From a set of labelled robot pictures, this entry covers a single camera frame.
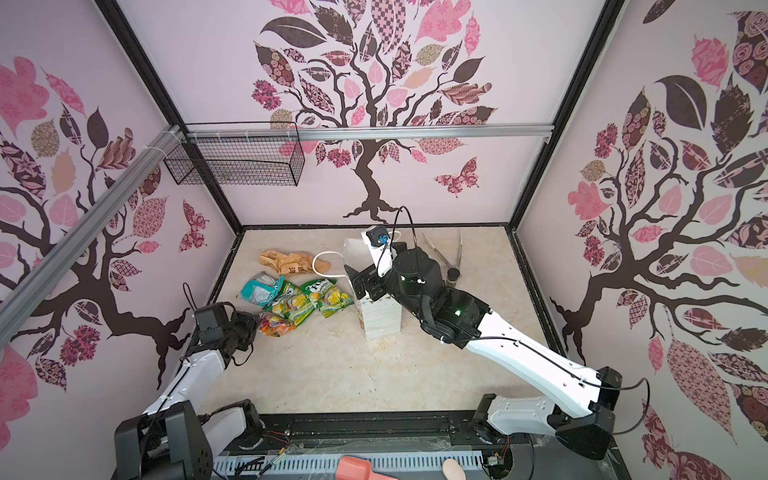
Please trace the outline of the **white patterned paper bag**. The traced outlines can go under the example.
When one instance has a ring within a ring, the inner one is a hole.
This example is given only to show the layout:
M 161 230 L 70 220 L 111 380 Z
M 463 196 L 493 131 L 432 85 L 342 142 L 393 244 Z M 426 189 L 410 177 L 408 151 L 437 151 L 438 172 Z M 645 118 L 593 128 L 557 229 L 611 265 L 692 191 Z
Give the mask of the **white patterned paper bag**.
M 390 260 L 382 260 L 376 264 L 373 256 L 380 253 L 382 248 L 371 247 L 367 239 L 348 238 L 342 251 L 322 251 L 312 259 L 313 271 L 321 277 L 331 279 L 346 279 L 350 284 L 355 308 L 367 341 L 379 340 L 401 332 L 402 307 L 384 289 L 384 278 L 379 275 L 379 269 L 390 266 Z M 321 273 L 320 260 L 326 256 L 338 256 L 342 261 L 344 273 Z

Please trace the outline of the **green snack packet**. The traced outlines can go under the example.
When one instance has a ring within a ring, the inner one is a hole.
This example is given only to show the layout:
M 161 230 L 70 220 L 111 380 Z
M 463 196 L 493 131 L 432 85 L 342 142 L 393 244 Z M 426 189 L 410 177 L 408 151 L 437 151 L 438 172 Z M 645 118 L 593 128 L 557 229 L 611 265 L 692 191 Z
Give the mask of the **green snack packet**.
M 300 290 L 324 318 L 328 318 L 354 304 L 353 298 L 342 291 L 334 279 L 311 280 L 301 285 Z
M 283 282 L 277 296 L 265 307 L 266 311 L 283 318 L 293 326 L 303 323 L 315 309 L 312 300 L 298 286 L 287 280 Z

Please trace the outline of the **teal snack packet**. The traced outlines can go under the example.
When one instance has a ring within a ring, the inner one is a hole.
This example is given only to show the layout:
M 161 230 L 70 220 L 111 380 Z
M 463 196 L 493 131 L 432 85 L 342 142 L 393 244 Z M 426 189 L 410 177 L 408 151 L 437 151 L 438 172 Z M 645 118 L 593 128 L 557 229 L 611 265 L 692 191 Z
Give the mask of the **teal snack packet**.
M 238 298 L 258 307 L 266 307 L 280 295 L 284 283 L 283 276 L 274 278 L 262 271 L 244 284 Z

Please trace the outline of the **orange red snack packet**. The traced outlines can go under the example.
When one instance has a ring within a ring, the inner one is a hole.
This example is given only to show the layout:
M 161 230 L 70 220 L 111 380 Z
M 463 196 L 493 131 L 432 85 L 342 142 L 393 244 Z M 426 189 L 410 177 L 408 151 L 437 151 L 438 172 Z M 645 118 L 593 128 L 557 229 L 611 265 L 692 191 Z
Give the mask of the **orange red snack packet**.
M 296 325 L 272 312 L 259 312 L 257 315 L 258 330 L 262 335 L 269 337 L 282 337 L 296 329 Z

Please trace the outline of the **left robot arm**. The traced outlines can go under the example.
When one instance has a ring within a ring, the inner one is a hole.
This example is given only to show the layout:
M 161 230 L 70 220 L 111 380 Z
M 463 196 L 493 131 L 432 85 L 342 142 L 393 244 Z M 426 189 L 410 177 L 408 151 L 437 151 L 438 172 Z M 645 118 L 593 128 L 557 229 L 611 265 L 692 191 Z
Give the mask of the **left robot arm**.
M 257 317 L 217 302 L 194 312 L 198 330 L 171 384 L 114 434 L 114 479 L 211 479 L 214 460 L 245 433 L 263 424 L 246 399 L 211 414 L 198 409 L 237 351 L 253 346 Z

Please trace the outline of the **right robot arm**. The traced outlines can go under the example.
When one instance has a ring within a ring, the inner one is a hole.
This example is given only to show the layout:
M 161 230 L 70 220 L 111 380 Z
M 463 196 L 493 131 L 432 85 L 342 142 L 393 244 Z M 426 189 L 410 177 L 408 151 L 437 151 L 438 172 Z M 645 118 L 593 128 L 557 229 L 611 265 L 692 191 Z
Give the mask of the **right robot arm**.
M 491 360 L 539 391 L 532 398 L 489 396 L 481 423 L 503 436 L 554 437 L 591 460 L 606 456 L 622 387 L 618 371 L 579 365 L 533 340 L 486 302 L 449 285 L 419 247 L 378 247 L 372 254 L 374 262 L 364 269 L 345 268 L 358 299 L 392 298 L 431 337 Z

